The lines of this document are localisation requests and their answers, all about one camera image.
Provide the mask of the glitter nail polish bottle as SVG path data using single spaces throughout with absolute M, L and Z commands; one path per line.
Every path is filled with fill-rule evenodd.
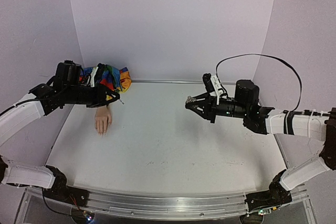
M 191 97 L 191 96 L 188 96 L 186 101 L 185 101 L 185 104 L 188 104 L 188 103 L 193 103 L 195 102 L 197 99 L 194 98 L 194 97 Z

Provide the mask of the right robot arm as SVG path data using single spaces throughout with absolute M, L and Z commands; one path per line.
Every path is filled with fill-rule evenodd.
M 319 154 L 277 174 L 268 190 L 247 194 L 245 203 L 249 213 L 262 215 L 268 209 L 288 204 L 295 187 L 335 170 L 335 109 L 329 112 L 278 110 L 259 105 L 259 87 L 250 80 L 238 80 L 232 98 L 216 76 L 205 74 L 203 82 L 206 92 L 188 97 L 185 107 L 211 123 L 217 116 L 240 118 L 245 128 L 257 134 L 304 136 L 324 143 Z

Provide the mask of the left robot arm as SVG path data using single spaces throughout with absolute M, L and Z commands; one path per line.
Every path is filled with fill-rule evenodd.
M 122 91 L 119 69 L 101 63 L 83 68 L 71 60 L 60 62 L 47 83 L 35 86 L 1 112 L 1 144 L 31 122 L 67 104 L 100 108 L 118 101 Z M 40 187 L 49 190 L 59 201 L 66 201 L 71 196 L 67 178 L 59 169 L 22 165 L 4 156 L 1 156 L 1 184 Z

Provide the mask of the colourful patchwork sleeve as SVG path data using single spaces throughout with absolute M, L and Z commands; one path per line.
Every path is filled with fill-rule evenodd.
M 104 73 L 99 84 L 109 87 L 110 89 L 125 93 L 131 86 L 132 80 L 127 67 L 117 69 L 111 65 L 99 63 L 97 66 L 104 66 Z M 88 86 L 90 72 L 93 67 L 84 68 L 80 72 L 79 83 Z

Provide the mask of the mannequin hand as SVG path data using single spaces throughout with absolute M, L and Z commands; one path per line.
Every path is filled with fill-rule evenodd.
M 97 133 L 100 136 L 104 136 L 112 124 L 112 113 L 110 108 L 108 106 L 97 108 L 94 120 Z

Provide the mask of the aluminium front rail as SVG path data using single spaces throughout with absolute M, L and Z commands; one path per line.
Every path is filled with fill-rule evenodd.
M 223 219 L 252 214 L 262 216 L 309 198 L 304 185 L 296 187 L 280 202 L 271 199 L 266 191 L 200 196 L 143 196 L 85 190 L 65 184 L 45 190 L 33 187 L 27 191 L 42 195 L 51 202 L 94 214 L 164 221 Z

